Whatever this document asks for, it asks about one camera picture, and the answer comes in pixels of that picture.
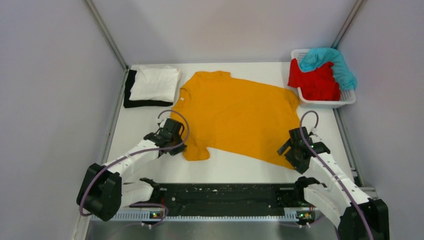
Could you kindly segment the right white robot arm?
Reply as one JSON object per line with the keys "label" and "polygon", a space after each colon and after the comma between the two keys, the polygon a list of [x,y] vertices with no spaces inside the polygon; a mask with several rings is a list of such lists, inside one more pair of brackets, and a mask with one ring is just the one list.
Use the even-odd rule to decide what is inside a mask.
{"label": "right white robot arm", "polygon": [[314,142],[305,127],[288,134],[289,139],[277,153],[301,175],[295,182],[294,202],[318,208],[341,240],[390,239],[386,203],[357,186],[339,167],[330,149],[321,141]]}

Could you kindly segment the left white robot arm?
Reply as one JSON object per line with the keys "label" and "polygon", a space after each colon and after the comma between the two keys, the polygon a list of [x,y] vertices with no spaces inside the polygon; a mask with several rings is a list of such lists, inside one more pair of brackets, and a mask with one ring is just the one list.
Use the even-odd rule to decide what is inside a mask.
{"label": "left white robot arm", "polygon": [[177,155],[187,147],[190,127],[187,120],[164,119],[155,132],[148,133],[132,149],[103,165],[93,163],[86,170],[76,203],[83,217],[94,215],[109,221],[119,209],[144,202],[154,207],[160,193],[150,180],[127,180],[144,165],[164,154]]}

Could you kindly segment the yellow t shirt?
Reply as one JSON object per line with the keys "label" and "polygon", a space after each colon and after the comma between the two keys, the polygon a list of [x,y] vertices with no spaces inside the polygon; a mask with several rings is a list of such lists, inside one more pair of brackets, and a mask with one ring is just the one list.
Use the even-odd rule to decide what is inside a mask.
{"label": "yellow t shirt", "polygon": [[290,169],[278,149],[300,125],[299,104],[286,88],[198,71],[180,88],[170,116],[189,127],[182,135],[187,161],[207,160],[214,148]]}

